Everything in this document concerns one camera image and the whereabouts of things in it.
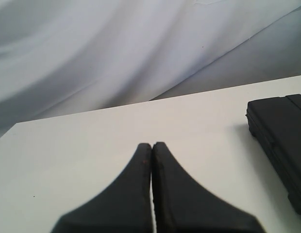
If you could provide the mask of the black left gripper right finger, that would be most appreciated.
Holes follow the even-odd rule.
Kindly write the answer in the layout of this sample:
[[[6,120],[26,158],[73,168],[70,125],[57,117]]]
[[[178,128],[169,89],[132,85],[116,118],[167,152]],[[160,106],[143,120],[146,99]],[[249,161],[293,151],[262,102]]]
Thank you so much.
[[[263,233],[255,216],[196,182],[164,142],[152,148],[152,190],[159,233]]]

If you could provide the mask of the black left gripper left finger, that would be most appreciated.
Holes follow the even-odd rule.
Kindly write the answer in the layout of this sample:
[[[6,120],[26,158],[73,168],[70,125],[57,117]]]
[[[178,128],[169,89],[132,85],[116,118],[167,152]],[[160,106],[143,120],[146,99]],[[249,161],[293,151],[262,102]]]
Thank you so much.
[[[119,176],[93,199],[63,215],[54,233],[150,233],[151,146],[141,143]]]

